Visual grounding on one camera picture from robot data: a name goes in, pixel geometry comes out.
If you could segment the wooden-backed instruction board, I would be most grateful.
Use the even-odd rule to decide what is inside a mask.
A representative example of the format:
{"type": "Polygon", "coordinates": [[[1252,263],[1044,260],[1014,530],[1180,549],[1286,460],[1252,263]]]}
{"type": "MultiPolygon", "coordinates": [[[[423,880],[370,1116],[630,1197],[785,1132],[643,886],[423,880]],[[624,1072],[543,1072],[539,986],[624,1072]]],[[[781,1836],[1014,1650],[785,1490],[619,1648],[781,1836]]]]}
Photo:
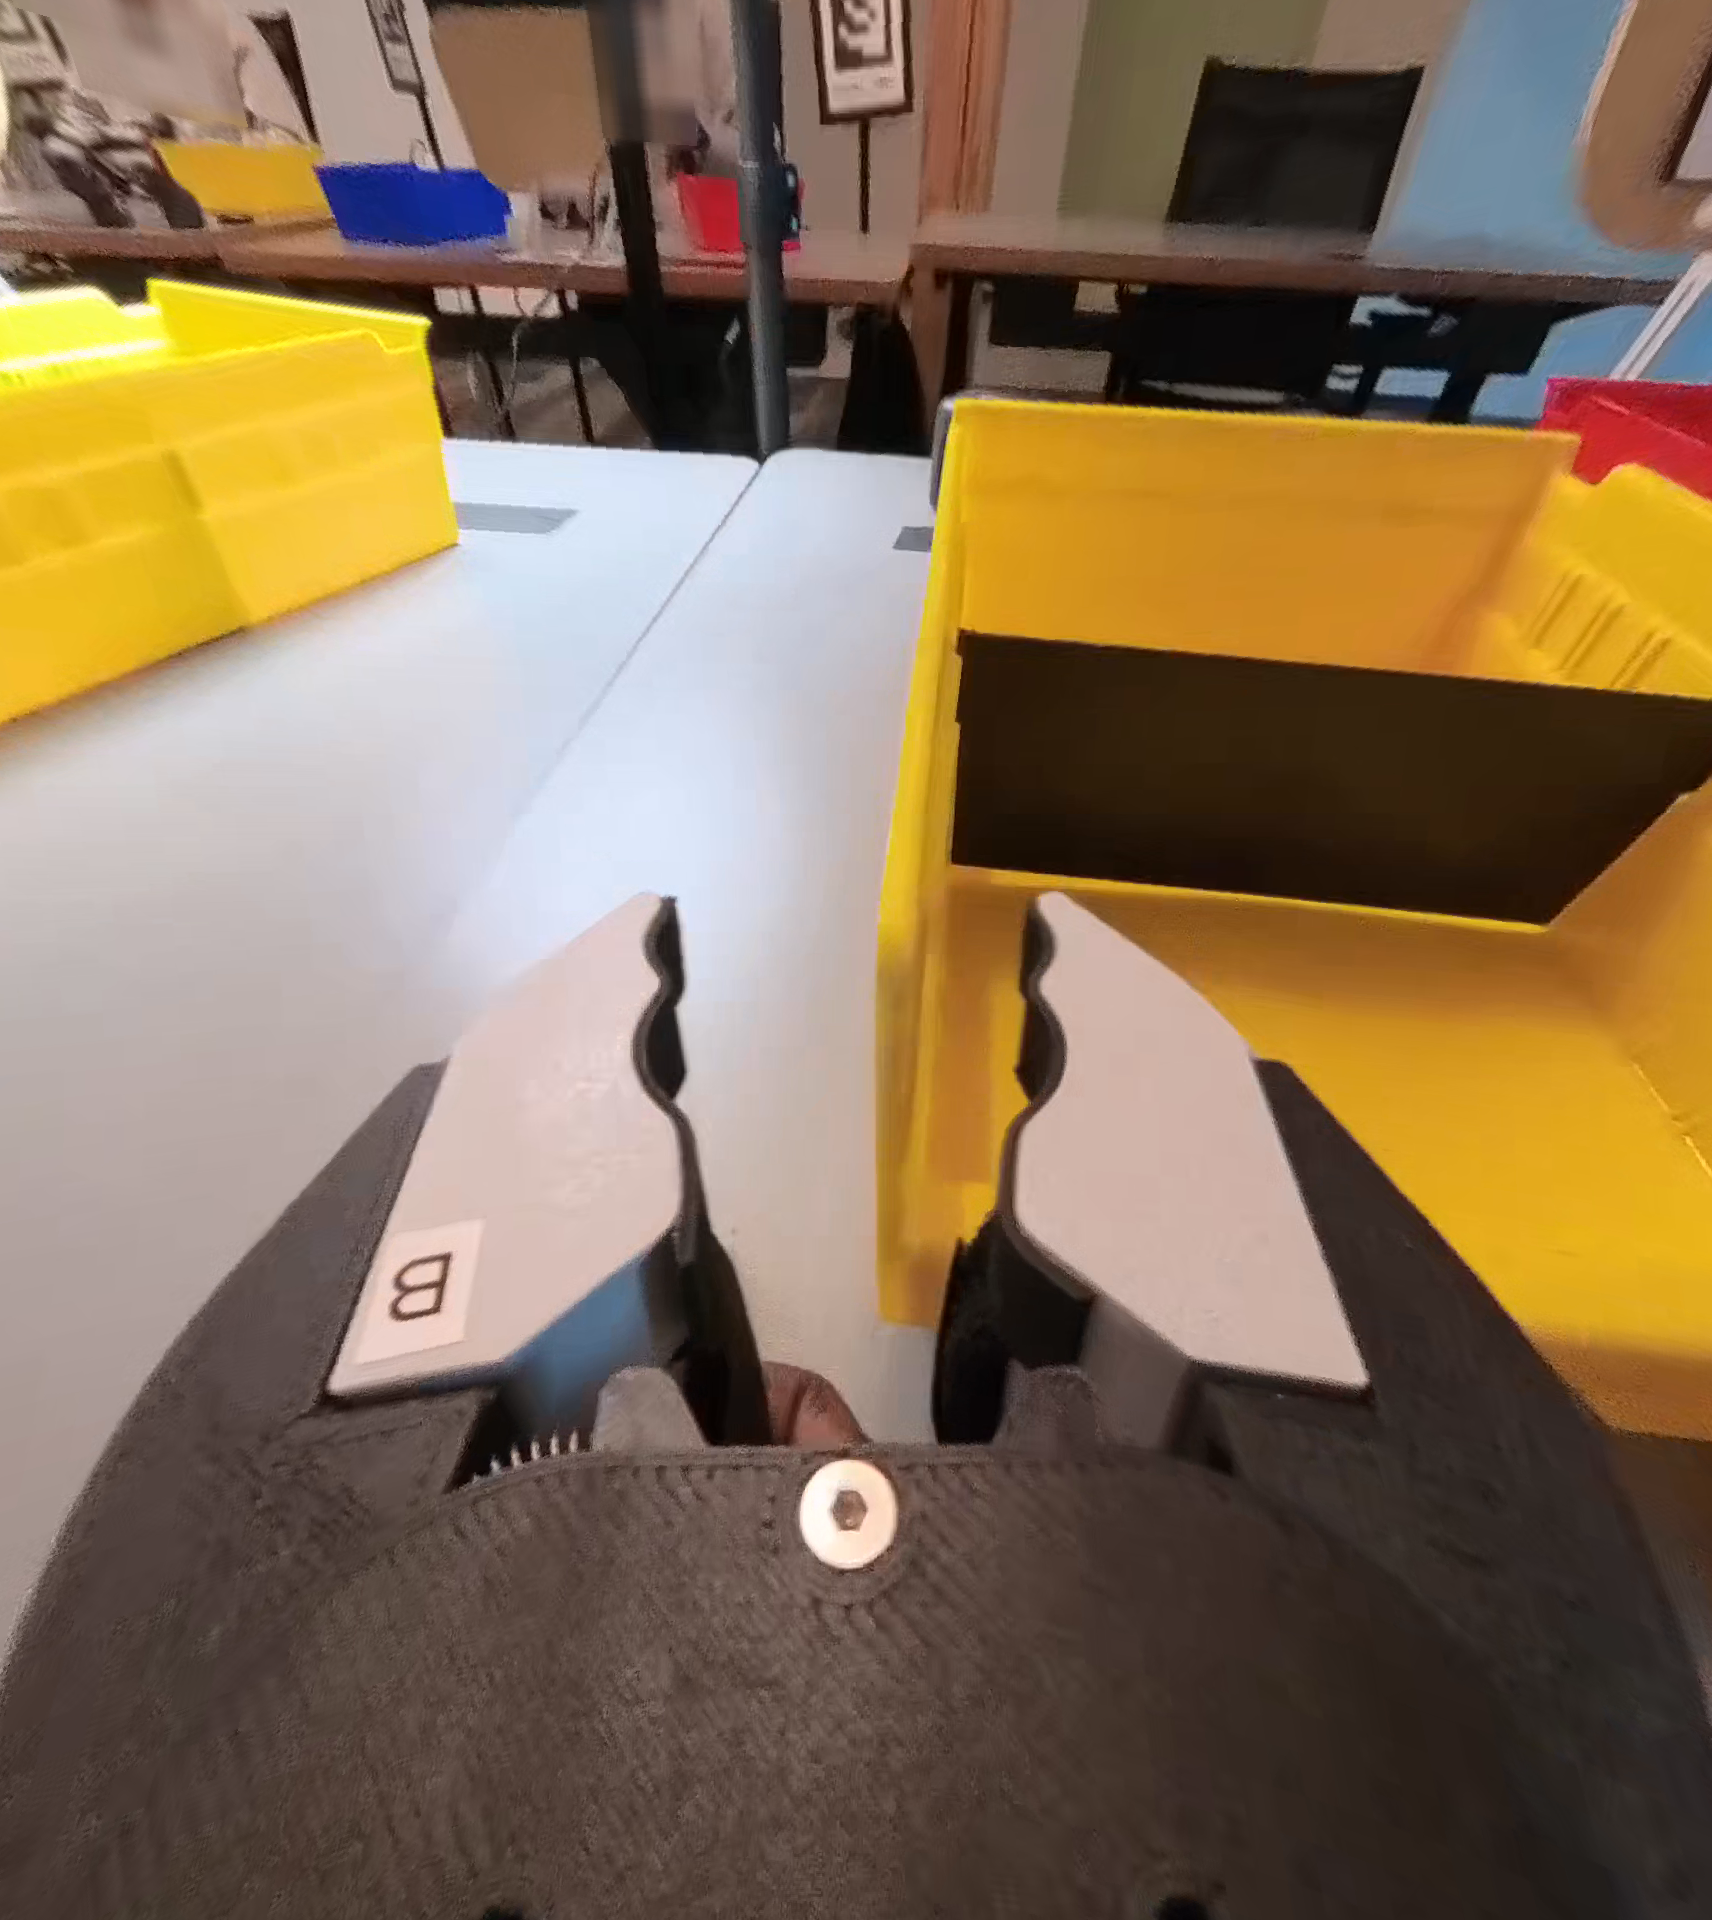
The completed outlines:
{"type": "Polygon", "coordinates": [[[1579,133],[1579,199],[1610,243],[1697,252],[1712,193],[1712,1],[1631,1],[1579,133]]]}

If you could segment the small yellow bin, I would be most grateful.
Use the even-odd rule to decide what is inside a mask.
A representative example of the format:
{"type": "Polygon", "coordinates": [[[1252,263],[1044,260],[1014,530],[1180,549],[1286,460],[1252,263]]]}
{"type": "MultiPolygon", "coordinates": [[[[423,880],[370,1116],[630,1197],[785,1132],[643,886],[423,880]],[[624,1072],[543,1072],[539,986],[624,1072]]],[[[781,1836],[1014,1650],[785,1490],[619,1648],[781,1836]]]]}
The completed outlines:
{"type": "Polygon", "coordinates": [[[321,149],[303,141],[158,138],[168,177],[217,222],[326,222],[321,149]]]}

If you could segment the black office chair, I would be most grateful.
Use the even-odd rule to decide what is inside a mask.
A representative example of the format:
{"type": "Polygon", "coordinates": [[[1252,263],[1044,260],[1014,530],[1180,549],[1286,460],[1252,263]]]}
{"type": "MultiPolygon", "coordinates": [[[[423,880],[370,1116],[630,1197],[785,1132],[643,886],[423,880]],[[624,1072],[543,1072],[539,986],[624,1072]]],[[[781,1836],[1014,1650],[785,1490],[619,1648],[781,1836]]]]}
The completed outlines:
{"type": "MultiPolygon", "coordinates": [[[[1171,224],[1368,243],[1422,83],[1423,65],[1234,65],[1209,56],[1168,199],[1171,224]]],[[[1104,395],[1233,409],[1313,404],[1352,304],[1352,295],[1300,288],[1123,292],[1104,395]]]]}

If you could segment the black bin divider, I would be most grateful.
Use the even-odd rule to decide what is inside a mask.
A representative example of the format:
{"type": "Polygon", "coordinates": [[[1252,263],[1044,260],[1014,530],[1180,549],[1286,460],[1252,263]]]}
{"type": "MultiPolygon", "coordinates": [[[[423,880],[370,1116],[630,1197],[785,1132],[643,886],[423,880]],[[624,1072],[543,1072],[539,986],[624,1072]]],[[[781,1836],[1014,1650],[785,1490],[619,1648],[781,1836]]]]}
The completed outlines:
{"type": "Polygon", "coordinates": [[[948,853],[1551,925],[1712,781],[1712,698],[968,631],[948,853]]]}

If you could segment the small framed marker sign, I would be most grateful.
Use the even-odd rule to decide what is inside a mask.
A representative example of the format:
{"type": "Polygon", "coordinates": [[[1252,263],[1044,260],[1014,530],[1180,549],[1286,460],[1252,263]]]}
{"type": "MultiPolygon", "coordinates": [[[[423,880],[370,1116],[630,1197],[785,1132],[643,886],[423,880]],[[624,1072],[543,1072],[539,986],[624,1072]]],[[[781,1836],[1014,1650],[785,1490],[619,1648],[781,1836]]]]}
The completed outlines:
{"type": "Polygon", "coordinates": [[[913,109],[909,1],[814,1],[814,50],[824,125],[913,109]]]}

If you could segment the long wooden table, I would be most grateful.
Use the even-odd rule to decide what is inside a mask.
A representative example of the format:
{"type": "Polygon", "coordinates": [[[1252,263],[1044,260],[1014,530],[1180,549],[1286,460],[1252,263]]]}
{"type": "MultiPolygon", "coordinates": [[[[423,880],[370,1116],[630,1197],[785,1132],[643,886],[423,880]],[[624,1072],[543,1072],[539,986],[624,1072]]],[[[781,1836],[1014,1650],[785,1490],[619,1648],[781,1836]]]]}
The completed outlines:
{"type": "MultiPolygon", "coordinates": [[[[622,257],[543,255],[485,243],[359,243],[321,224],[90,228],[0,214],[0,252],[156,268],[217,267],[278,285],[545,288],[601,300],[629,294],[622,257]]],[[[910,281],[909,243],[880,237],[806,235],[781,261],[785,294],[799,304],[892,309],[910,281]]]]}
{"type": "Polygon", "coordinates": [[[1195,228],[1138,218],[938,211],[913,235],[909,327],[923,409],[973,372],[970,302],[999,278],[1205,286],[1305,295],[1658,306],[1683,276],[1648,260],[1625,270],[1497,243],[1394,248],[1373,237],[1285,228],[1195,228]]]}

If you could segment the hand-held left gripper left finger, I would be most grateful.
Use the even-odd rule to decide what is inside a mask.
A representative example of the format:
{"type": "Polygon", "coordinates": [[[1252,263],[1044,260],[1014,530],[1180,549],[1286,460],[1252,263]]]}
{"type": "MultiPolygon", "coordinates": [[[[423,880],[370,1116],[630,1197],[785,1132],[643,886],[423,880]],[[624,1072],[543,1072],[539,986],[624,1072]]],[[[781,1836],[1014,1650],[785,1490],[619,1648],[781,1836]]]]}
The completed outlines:
{"type": "Polygon", "coordinates": [[[684,1171],[646,1019],[675,904],[643,892],[537,961],[455,1042],[378,1227],[329,1394],[503,1378],[676,1227],[684,1171]]]}

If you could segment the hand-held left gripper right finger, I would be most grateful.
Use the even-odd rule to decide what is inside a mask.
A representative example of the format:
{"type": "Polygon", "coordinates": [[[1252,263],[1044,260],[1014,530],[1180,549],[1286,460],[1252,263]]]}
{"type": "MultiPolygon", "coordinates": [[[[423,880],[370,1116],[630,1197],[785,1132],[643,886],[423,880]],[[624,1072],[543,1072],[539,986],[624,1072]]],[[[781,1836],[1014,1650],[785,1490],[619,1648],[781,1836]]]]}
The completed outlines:
{"type": "Polygon", "coordinates": [[[1110,1418],[1184,1418],[1213,1381],[1366,1402],[1370,1373],[1252,1047],[1067,892],[1020,952],[1020,1113],[995,1244],[1036,1352],[1110,1418]]]}

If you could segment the person's left hand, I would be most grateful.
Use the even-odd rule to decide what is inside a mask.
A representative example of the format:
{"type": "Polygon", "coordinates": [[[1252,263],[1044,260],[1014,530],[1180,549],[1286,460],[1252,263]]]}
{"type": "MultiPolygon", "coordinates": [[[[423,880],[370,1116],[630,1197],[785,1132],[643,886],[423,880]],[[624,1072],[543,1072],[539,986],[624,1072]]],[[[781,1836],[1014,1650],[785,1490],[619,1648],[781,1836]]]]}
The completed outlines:
{"type": "Polygon", "coordinates": [[[852,1452],[867,1444],[859,1417],[822,1373],[765,1361],[762,1385],[773,1444],[802,1452],[852,1452]]]}

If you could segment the red plastic bin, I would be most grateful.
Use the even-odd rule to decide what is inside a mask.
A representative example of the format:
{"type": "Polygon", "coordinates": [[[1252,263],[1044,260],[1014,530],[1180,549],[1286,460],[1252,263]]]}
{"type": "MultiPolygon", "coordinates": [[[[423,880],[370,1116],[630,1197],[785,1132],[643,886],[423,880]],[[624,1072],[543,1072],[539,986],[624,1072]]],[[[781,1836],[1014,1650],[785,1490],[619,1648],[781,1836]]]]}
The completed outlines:
{"type": "Polygon", "coordinates": [[[1539,425],[1576,436],[1574,472],[1589,484],[1641,467],[1712,503],[1712,384],[1557,375],[1539,425]]]}

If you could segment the yellow plastic bin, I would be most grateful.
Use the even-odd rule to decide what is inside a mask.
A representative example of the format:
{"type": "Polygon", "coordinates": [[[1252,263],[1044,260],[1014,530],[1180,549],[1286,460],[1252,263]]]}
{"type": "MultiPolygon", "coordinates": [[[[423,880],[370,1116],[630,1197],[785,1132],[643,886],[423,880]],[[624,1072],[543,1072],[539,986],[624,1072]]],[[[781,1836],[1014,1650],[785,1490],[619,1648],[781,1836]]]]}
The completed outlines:
{"type": "Polygon", "coordinates": [[[165,278],[0,300],[0,729],[454,546],[428,330],[165,278]]]}
{"type": "Polygon", "coordinates": [[[1542,431],[968,395],[877,928],[877,1302],[934,1327],[1055,886],[1289,1063],[1613,1427],[1712,1442],[1712,781],[1551,925],[965,867],[968,631],[1712,698],[1712,503],[1542,431]]]}

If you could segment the brown board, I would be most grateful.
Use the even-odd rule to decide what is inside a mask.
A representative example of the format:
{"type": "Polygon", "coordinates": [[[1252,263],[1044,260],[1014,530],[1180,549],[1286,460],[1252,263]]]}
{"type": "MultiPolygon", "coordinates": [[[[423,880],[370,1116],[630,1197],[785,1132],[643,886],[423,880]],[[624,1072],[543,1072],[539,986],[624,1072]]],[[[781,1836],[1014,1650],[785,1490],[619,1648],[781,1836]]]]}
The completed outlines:
{"type": "Polygon", "coordinates": [[[431,43],[478,170],[505,188],[588,173],[649,137],[629,1],[431,5],[431,43]]]}

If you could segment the small red bin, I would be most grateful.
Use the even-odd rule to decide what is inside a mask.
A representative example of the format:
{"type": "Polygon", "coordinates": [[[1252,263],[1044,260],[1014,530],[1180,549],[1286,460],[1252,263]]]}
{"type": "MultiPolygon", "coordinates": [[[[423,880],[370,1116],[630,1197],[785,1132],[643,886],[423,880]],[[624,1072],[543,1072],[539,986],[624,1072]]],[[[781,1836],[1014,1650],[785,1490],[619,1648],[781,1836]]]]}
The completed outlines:
{"type": "MultiPolygon", "coordinates": [[[[777,187],[781,248],[794,252],[802,245],[802,181],[794,164],[783,161],[777,168],[777,187]]],[[[684,235],[693,252],[717,257],[748,255],[737,180],[680,173],[675,177],[675,190],[684,235]]]]}

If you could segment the black stand pole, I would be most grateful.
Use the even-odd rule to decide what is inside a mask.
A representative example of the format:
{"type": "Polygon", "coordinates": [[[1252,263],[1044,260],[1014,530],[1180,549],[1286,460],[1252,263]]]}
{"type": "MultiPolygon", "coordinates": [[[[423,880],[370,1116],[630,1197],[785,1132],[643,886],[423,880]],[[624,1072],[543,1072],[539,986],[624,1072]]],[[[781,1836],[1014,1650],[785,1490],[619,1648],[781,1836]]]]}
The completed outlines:
{"type": "Polygon", "coordinates": [[[729,13],[740,109],[751,412],[759,457],[773,460],[790,444],[778,5],[733,1],[729,13]]]}

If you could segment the blue plastic bin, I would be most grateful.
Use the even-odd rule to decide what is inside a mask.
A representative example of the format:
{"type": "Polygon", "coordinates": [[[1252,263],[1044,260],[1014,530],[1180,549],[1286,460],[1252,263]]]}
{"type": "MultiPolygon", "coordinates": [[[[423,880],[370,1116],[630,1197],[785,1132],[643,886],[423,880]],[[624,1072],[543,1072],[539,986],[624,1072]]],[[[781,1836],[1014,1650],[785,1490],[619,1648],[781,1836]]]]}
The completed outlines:
{"type": "Polygon", "coordinates": [[[509,237],[509,193],[471,166],[316,164],[315,174],[349,243],[441,248],[509,237]]]}

